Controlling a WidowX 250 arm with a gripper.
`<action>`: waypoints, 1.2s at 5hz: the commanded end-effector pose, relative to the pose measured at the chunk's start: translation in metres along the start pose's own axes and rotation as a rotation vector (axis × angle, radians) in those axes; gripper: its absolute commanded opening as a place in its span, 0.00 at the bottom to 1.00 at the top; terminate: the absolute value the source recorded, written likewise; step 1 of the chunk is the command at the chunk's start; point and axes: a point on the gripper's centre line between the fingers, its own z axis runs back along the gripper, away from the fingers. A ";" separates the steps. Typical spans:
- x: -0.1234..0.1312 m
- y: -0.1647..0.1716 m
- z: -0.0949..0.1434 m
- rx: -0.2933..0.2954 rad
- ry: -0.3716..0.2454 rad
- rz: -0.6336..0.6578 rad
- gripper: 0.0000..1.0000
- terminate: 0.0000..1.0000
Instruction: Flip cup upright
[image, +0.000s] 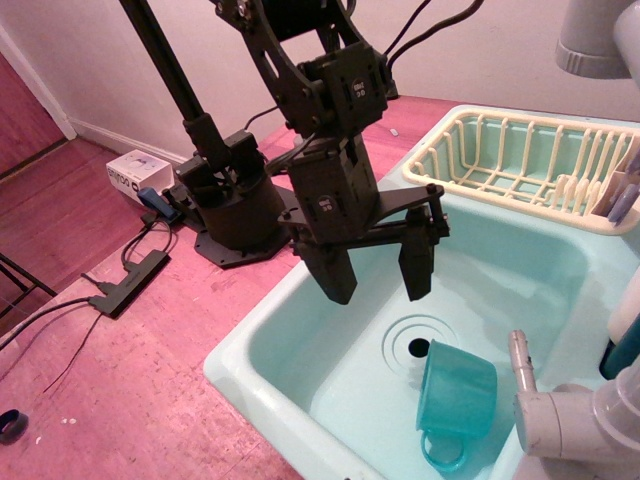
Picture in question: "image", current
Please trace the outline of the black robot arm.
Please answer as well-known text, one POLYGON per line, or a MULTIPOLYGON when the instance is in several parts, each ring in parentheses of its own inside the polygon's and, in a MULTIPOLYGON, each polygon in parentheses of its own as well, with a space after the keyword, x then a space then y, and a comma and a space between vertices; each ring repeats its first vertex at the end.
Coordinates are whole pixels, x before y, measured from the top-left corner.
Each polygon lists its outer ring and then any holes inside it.
POLYGON ((435 248, 449 233, 436 184, 377 187, 362 138, 387 107, 385 59, 339 1, 219 1, 217 15, 242 36, 299 147, 270 161, 296 198, 279 221, 325 295, 347 304, 357 280, 354 248, 396 244, 411 300, 431 289, 435 248))

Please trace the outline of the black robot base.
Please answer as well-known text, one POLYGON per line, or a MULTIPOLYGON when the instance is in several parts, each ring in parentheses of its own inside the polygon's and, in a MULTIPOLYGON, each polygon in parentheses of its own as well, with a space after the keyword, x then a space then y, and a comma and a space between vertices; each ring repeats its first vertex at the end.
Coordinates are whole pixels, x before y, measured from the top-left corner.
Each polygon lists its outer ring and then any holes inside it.
POLYGON ((266 157, 250 132, 237 131, 225 145, 232 160, 225 168, 229 183, 196 155, 175 171, 176 184, 163 197, 196 231, 195 251, 229 269, 268 260, 289 243, 278 218, 294 206, 295 195, 266 175, 266 157))

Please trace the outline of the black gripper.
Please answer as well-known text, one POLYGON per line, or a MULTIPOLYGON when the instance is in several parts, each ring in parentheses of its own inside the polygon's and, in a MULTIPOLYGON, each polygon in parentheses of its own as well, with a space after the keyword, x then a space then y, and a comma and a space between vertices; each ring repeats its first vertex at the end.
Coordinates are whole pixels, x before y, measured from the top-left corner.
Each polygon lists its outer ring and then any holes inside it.
POLYGON ((289 177, 297 200, 280 222, 331 301, 348 304, 357 286, 347 250, 387 244, 401 244, 409 300, 431 291, 433 246, 449 236, 442 187, 380 191, 361 136, 311 136, 277 158, 277 172, 289 177))

